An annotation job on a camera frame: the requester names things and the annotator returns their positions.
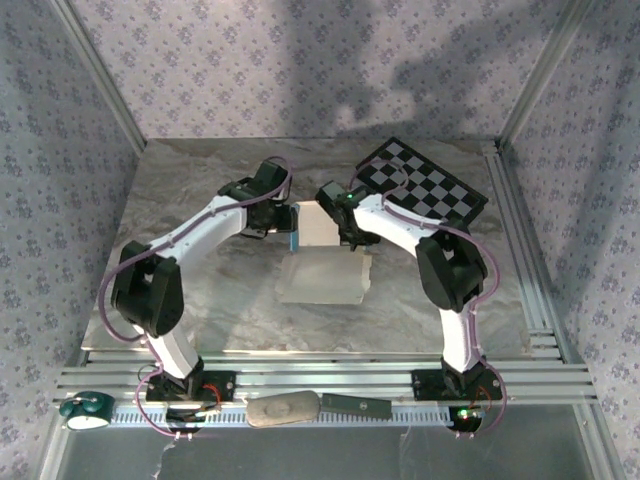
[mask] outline marble table surface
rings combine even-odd
[[[484,158],[473,144],[403,140],[489,198],[470,230],[497,256],[503,281],[479,310],[480,342],[488,353],[529,352],[519,282]],[[356,163],[383,141],[152,140],[140,161],[108,268],[117,264],[130,240],[145,243],[174,229],[220,186],[251,175],[269,155],[290,159],[295,170],[291,200],[308,200],[330,180],[346,184]],[[406,252],[388,242],[372,248],[371,288],[361,305],[292,305],[279,303],[275,293],[288,247],[286,235],[260,242],[234,237],[183,272],[182,325],[199,351],[442,351],[438,310],[422,291],[415,259]],[[492,281],[490,274],[486,287]],[[110,306],[108,312],[120,331],[133,332]],[[96,307],[83,348],[132,346],[108,336]]]

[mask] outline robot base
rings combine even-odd
[[[147,387],[147,402],[215,402],[216,394],[207,385],[213,385],[220,393],[221,402],[233,401],[236,388],[236,372],[202,371],[199,374],[198,385],[188,387],[176,383],[168,375],[158,375],[149,381]]]
[[[486,394],[491,401],[502,400],[498,378],[481,363],[460,374],[442,360],[442,369],[413,370],[411,386],[416,401],[468,400],[471,403],[487,400]]]

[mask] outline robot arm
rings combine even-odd
[[[130,242],[121,252],[120,263],[168,245],[116,276],[111,303],[136,331],[147,334],[162,361],[163,375],[184,398],[194,398],[201,387],[203,362],[179,324],[184,311],[181,273],[247,228],[265,235],[295,230],[296,212],[283,204],[286,192],[252,202],[286,178],[285,169],[267,160],[254,177],[225,185],[205,208],[172,232],[146,246]]]
[[[469,301],[482,292],[482,281],[487,276],[478,250],[466,241],[428,227],[438,225],[439,220],[395,205],[395,211],[424,226],[414,226],[393,216],[384,209],[382,195],[371,194],[364,186],[346,192],[330,182],[320,189],[316,200],[338,224],[341,238],[352,248],[377,243],[382,237],[416,258],[423,289],[440,310],[445,375],[455,378],[453,383],[458,383],[455,389],[469,383],[469,372],[473,371],[475,376],[480,362],[477,349],[471,344]],[[448,225],[466,230],[461,222]]]

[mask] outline checkerboard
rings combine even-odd
[[[404,167],[409,184],[389,196],[389,200],[423,217],[436,220],[457,217],[468,225],[487,203],[484,195],[396,138],[387,140],[357,168],[369,162],[375,163],[365,167],[357,178],[378,193],[401,185],[405,179],[389,163]]]

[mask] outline floral wallpaper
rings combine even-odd
[[[147,138],[496,136],[564,2],[73,0]]]
[[[597,2],[515,141],[558,313],[640,479],[640,4]]]
[[[0,478],[31,475],[136,157],[45,0],[0,2]]]

